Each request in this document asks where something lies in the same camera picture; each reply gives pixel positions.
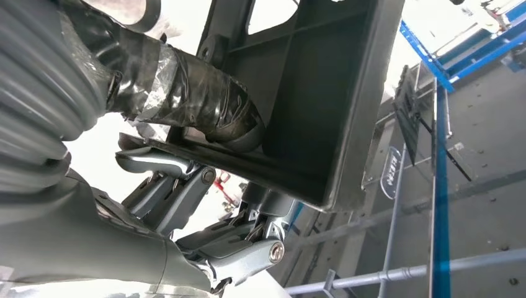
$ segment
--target bolt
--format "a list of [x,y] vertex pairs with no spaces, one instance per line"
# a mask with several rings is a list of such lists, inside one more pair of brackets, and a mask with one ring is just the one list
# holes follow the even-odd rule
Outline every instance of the bolt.
[[516,286],[516,285],[519,284],[519,280],[516,279],[516,278],[510,278],[508,281],[509,281],[510,285],[512,285],[512,286]]
[[206,169],[203,172],[203,176],[201,176],[201,179],[206,184],[212,184],[213,181],[215,180],[215,171],[212,169]]
[[270,248],[269,260],[272,264],[276,264],[279,261],[281,261],[284,254],[285,254],[285,248],[283,247],[283,243],[276,242]]

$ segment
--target metal rail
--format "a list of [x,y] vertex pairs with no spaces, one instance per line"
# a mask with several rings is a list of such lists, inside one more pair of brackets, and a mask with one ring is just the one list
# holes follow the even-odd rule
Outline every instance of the metal rail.
[[[498,253],[489,253],[486,255],[471,256],[462,259],[456,259],[449,262],[451,271],[461,271],[474,269],[497,264],[513,263],[526,260],[526,248],[519,250],[502,251]],[[332,289],[345,289],[348,287],[366,286],[368,284],[378,284],[382,280],[386,281],[403,281],[411,278],[421,278],[427,274],[427,266],[420,265],[415,267],[403,267],[389,271],[379,271],[376,273],[353,276],[351,278],[335,279],[332,282]],[[323,292],[325,282],[315,282],[301,286],[287,287],[286,292],[289,295],[298,295],[313,292]]]
[[[406,159],[407,147],[404,143],[404,149],[402,150],[402,159],[400,161],[400,173],[398,174],[398,180],[396,182],[396,194],[394,195],[393,205],[393,217],[391,218],[391,226],[389,227],[389,237],[387,238],[387,247],[385,250],[385,259],[383,261],[383,270],[387,272],[389,270],[389,264],[391,263],[391,253],[393,252],[393,238],[395,237],[396,223],[398,221],[398,214],[400,212],[400,185],[402,184],[402,174],[404,173],[404,162]],[[380,290],[378,291],[378,298],[383,298],[385,295],[387,281],[382,280],[380,283]]]

